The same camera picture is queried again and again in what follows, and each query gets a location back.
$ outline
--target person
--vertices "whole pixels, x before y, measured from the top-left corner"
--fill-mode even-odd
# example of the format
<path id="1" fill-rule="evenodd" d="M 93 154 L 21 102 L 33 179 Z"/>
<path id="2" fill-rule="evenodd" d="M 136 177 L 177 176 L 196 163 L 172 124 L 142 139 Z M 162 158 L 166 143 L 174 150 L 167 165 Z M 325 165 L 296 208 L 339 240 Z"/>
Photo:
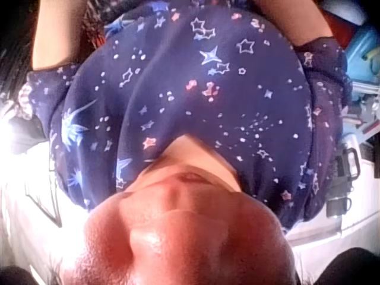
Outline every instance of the person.
<path id="1" fill-rule="evenodd" d="M 40 0 L 29 99 L 91 212 L 65 284 L 295 284 L 351 85 L 311 0 L 249 4 L 141 1 L 80 64 L 86 1 Z"/>

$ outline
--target skin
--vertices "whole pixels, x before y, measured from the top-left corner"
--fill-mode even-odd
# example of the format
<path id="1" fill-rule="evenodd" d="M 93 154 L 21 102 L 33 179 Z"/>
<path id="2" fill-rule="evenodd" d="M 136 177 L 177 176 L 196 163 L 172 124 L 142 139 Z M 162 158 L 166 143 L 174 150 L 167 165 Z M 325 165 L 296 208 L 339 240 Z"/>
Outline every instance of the skin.
<path id="1" fill-rule="evenodd" d="M 332 36 L 312 0 L 254 1 L 295 46 Z M 34 69 L 77 59 L 85 8 L 86 0 L 40 0 Z M 69 243 L 65 284 L 295 284 L 274 214 L 241 193 L 216 153 L 181 139 L 91 213 Z"/>

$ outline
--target dark blue fabric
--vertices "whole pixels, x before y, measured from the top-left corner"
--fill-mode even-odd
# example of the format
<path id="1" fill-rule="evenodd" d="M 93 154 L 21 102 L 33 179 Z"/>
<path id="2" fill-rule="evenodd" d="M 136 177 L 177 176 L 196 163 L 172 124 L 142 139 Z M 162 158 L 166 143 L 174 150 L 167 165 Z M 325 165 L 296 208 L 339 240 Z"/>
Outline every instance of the dark blue fabric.
<path id="1" fill-rule="evenodd" d="M 344 52 L 331 38 L 294 50 L 256 14 L 189 2 L 129 11 L 81 66 L 29 75 L 62 189 L 90 210 L 189 134 L 285 229 L 311 219 L 350 93 Z"/>

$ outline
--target sleeve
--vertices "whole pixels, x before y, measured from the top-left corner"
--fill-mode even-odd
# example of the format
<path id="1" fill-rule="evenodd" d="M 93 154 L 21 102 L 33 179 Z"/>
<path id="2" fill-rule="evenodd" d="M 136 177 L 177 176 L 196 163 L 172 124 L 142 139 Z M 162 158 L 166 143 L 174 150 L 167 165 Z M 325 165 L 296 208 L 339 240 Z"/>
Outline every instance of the sleeve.
<path id="1" fill-rule="evenodd" d="M 325 204 L 330 165 L 343 130 L 341 111 L 350 101 L 352 82 L 346 74 L 346 55 L 335 39 L 316 39 L 297 47 L 296 53 L 311 91 L 306 111 L 313 139 L 304 173 L 311 194 L 300 217 L 308 221 Z"/>
<path id="2" fill-rule="evenodd" d="M 63 105 L 78 68 L 79 65 L 70 64 L 28 73 L 24 88 L 29 89 L 32 112 L 40 119 L 46 137 L 53 118 L 62 117 L 56 113 L 62 111 L 59 106 Z"/>

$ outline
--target star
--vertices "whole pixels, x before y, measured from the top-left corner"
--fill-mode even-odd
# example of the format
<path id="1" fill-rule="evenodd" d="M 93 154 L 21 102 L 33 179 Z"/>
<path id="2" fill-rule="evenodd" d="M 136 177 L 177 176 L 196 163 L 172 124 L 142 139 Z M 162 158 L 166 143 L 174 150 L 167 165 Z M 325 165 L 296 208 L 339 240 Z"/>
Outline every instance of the star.
<path id="1" fill-rule="evenodd" d="M 145 26 L 145 23 L 141 23 L 141 24 L 137 25 L 137 32 L 143 30 L 144 26 Z"/>
<path id="2" fill-rule="evenodd" d="M 106 148 L 104 149 L 104 152 L 109 151 L 109 150 L 111 149 L 112 144 L 113 144 L 112 141 L 107 140 L 107 146 L 106 146 Z"/>
<path id="3" fill-rule="evenodd" d="M 142 143 L 144 145 L 144 149 L 155 146 L 156 141 L 157 140 L 155 138 L 146 138 L 146 140 Z"/>
<path id="4" fill-rule="evenodd" d="M 287 200 L 291 200 L 291 199 L 292 199 L 292 195 L 291 195 L 291 193 L 289 193 L 287 190 L 285 190 L 285 191 L 281 194 L 281 197 L 283 197 L 283 200 L 284 200 L 284 201 L 287 201 Z"/>
<path id="5" fill-rule="evenodd" d="M 132 75 L 133 75 L 132 69 L 129 68 L 129 69 L 127 70 L 127 72 L 123 73 L 122 77 L 123 77 L 123 80 L 124 80 L 124 81 L 123 81 L 123 82 L 120 82 L 119 87 L 120 87 L 120 88 L 123 88 L 123 86 L 124 86 L 126 83 L 130 82 Z"/>
<path id="6" fill-rule="evenodd" d="M 265 92 L 264 98 L 272 99 L 272 94 L 273 94 L 272 91 L 267 90 L 267 91 Z"/>
<path id="7" fill-rule="evenodd" d="M 196 80 L 190 80 L 189 81 L 189 84 L 186 85 L 186 90 L 190 90 L 191 88 L 193 88 L 194 86 L 197 86 L 197 81 Z"/>
<path id="8" fill-rule="evenodd" d="M 200 21 L 198 18 L 195 18 L 193 22 L 190 22 L 190 25 L 192 27 L 192 31 L 200 31 L 203 33 L 205 30 L 204 26 L 205 21 Z"/>
<path id="9" fill-rule="evenodd" d="M 299 183 L 298 183 L 298 188 L 299 188 L 299 189 L 305 189 L 305 188 L 306 188 L 306 184 L 305 184 L 305 183 L 301 183 L 301 182 L 299 182 Z"/>
<path id="10" fill-rule="evenodd" d="M 116 179 L 118 181 L 123 181 L 121 178 L 121 171 L 126 168 L 130 163 L 132 162 L 132 159 L 118 159 L 116 162 Z"/>
<path id="11" fill-rule="evenodd" d="M 172 21 L 175 22 L 176 20 L 179 19 L 179 13 L 174 13 L 173 16 L 172 16 Z"/>
<path id="12" fill-rule="evenodd" d="M 157 19 L 157 24 L 156 25 L 154 25 L 154 28 L 156 29 L 156 28 L 158 28 L 158 27 L 162 27 L 162 24 L 164 23 L 166 21 L 166 19 L 164 18 L 164 17 L 161 17 L 161 18 L 158 18 Z"/>
<path id="13" fill-rule="evenodd" d="M 207 64 L 212 61 L 221 62 L 221 60 L 216 56 L 216 52 L 218 50 L 218 46 L 216 46 L 211 52 L 202 52 L 199 53 L 204 56 L 204 60 L 202 62 L 202 65 Z"/>
<path id="14" fill-rule="evenodd" d="M 169 10 L 169 3 L 164 1 L 155 1 L 150 2 L 148 4 L 153 10 L 153 12 L 159 12 L 159 11 L 168 11 Z"/>
<path id="15" fill-rule="evenodd" d="M 150 129 L 153 126 L 154 122 L 152 120 L 149 121 L 149 123 L 146 123 L 145 125 L 141 126 L 142 131 L 145 131 L 146 129 Z"/>
<path id="16" fill-rule="evenodd" d="M 97 145 L 98 145 L 97 142 L 93 142 L 92 145 L 91 145 L 91 150 L 92 151 L 96 151 Z"/>
<path id="17" fill-rule="evenodd" d="M 269 154 L 265 150 L 259 150 L 257 154 L 259 154 L 262 159 L 264 159 L 266 156 L 269 156 Z"/>
<path id="18" fill-rule="evenodd" d="M 241 43 L 237 43 L 236 47 L 239 48 L 239 53 L 250 53 L 253 54 L 254 49 L 252 48 L 254 46 L 255 42 L 250 42 L 247 39 L 243 39 Z"/>
<path id="19" fill-rule="evenodd" d="M 300 175 L 303 175 L 304 172 L 305 172 L 305 169 L 306 169 L 306 162 L 305 162 L 304 164 L 302 164 L 302 165 L 300 166 L 300 168 L 301 168 L 301 173 L 300 173 Z"/>
<path id="20" fill-rule="evenodd" d="M 202 40 L 202 39 L 210 40 L 215 35 L 216 35 L 215 28 L 212 28 L 211 30 L 203 30 L 202 34 L 198 34 L 198 33 L 195 34 L 194 40 Z"/>
<path id="21" fill-rule="evenodd" d="M 123 179 L 116 180 L 116 188 L 124 189 L 126 182 Z"/>
<path id="22" fill-rule="evenodd" d="M 140 113 L 140 115 L 142 116 L 143 114 L 145 114 L 146 112 L 148 112 L 148 107 L 147 105 L 145 105 L 144 107 L 142 107 L 142 109 L 140 111 L 138 111 Z"/>

